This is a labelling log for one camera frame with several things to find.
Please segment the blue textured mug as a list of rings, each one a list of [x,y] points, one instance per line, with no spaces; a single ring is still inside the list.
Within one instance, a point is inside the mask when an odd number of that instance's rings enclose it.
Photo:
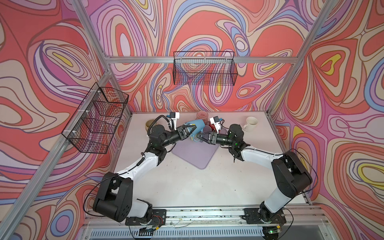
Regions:
[[[184,126],[187,126],[187,129],[190,132],[189,137],[194,138],[197,134],[202,133],[205,127],[205,123],[202,119],[197,119],[184,123]]]

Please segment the white mug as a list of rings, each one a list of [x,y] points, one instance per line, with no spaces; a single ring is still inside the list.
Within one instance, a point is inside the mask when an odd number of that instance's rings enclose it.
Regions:
[[[259,121],[255,117],[247,117],[246,118],[246,124],[243,126],[243,130],[245,132],[252,132],[256,126],[258,125]]]

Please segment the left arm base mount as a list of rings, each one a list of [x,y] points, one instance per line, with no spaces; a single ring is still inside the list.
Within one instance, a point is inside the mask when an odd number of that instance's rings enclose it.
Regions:
[[[143,217],[128,217],[126,226],[161,227],[166,223],[167,210],[148,210]]]

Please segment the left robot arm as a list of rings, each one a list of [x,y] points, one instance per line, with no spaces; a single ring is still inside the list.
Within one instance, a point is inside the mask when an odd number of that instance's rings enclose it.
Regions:
[[[108,172],[103,176],[93,203],[93,211],[119,223],[127,218],[143,225],[150,223],[153,205],[134,199],[135,184],[164,160],[168,153],[167,146],[195,136],[202,129],[197,125],[187,124],[171,131],[165,130],[162,125],[148,128],[149,142],[141,153],[141,158],[124,170]]]

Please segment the beige speckled mug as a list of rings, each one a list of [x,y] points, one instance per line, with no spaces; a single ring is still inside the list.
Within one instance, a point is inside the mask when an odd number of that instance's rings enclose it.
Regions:
[[[145,124],[145,129],[146,129],[146,132],[149,130],[150,126],[152,125],[152,123],[154,122],[154,120],[148,120]]]

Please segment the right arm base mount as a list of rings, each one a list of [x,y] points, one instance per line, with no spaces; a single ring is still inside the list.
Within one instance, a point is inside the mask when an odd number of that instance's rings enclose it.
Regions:
[[[245,208],[244,214],[241,216],[247,224],[278,224],[284,225],[287,223],[283,209],[276,213],[270,213],[265,208]]]

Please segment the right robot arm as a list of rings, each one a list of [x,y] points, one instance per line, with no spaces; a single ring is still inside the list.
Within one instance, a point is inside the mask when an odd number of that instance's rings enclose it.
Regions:
[[[264,223],[271,222],[278,211],[313,183],[297,154],[292,151],[274,154],[252,147],[244,141],[244,132],[238,124],[230,125],[226,134],[205,132],[197,134],[197,138],[210,145],[226,146],[235,160],[258,164],[273,171],[277,188],[259,208]]]

